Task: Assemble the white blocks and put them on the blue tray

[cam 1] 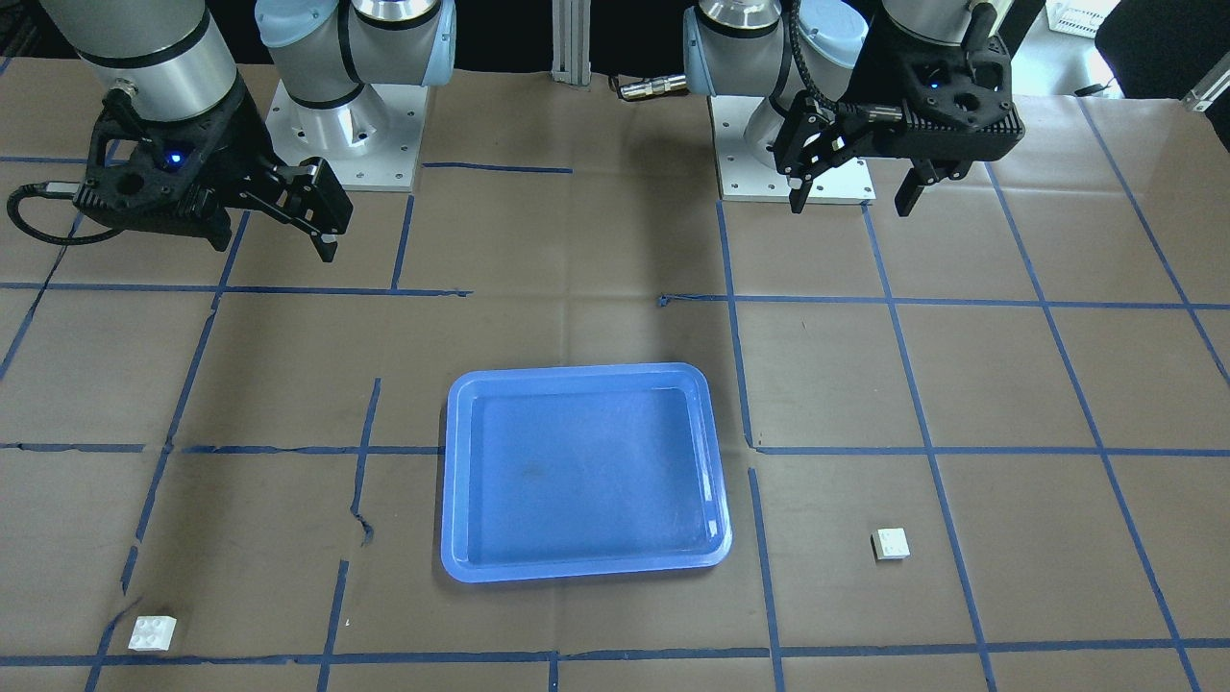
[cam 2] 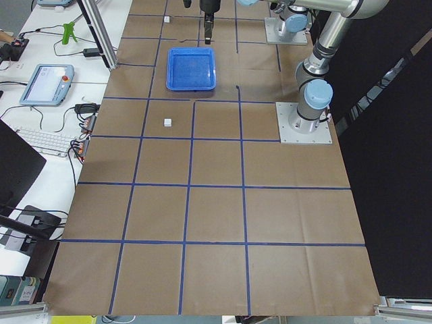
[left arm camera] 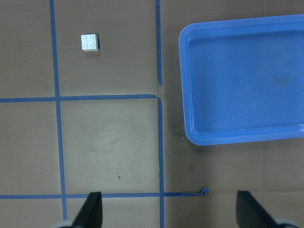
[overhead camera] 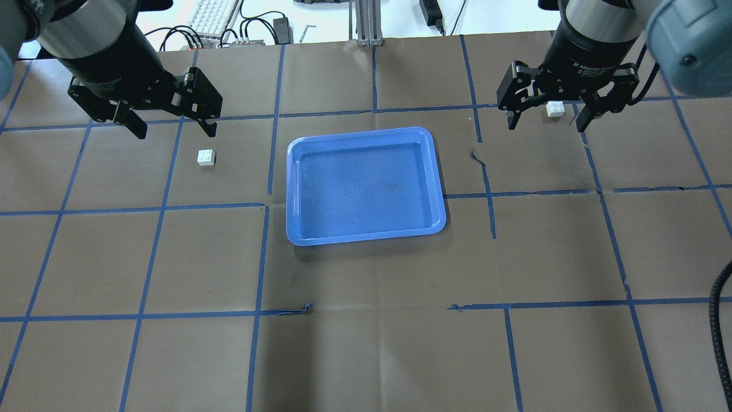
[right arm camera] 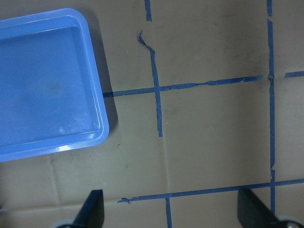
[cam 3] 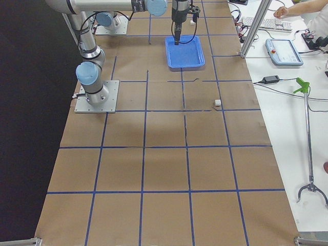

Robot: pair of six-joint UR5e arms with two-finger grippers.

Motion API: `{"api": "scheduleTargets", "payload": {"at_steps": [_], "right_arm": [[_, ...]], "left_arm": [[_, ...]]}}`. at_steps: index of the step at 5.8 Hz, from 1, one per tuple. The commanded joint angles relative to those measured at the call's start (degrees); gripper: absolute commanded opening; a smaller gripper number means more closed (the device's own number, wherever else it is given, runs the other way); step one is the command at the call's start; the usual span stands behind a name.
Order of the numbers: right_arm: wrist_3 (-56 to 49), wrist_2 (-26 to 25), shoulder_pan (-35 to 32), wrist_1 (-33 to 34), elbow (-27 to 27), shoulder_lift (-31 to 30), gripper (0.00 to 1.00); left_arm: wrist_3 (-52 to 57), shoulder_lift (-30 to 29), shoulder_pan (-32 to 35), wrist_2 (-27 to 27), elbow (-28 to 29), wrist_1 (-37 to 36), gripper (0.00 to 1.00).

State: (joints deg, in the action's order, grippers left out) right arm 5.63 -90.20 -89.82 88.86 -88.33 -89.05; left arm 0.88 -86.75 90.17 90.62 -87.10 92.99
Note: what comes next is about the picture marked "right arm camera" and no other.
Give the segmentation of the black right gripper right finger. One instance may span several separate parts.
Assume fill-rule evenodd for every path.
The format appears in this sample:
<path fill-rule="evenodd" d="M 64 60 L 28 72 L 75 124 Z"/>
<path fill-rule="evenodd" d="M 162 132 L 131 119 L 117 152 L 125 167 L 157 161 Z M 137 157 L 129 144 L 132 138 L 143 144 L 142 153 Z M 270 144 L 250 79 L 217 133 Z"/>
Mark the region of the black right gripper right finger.
<path fill-rule="evenodd" d="M 294 220 L 278 219 L 251 189 L 239 189 L 237 200 L 237 218 L 243 228 L 303 227 Z"/>

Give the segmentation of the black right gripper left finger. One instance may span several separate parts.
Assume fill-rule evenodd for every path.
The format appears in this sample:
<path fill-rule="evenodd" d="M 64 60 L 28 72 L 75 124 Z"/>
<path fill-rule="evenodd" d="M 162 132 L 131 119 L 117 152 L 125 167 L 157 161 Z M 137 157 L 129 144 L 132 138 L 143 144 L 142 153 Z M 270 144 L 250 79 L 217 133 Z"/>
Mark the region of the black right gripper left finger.
<path fill-rule="evenodd" d="M 101 228 L 105 219 L 103 190 L 92 190 L 72 222 L 56 228 Z"/>

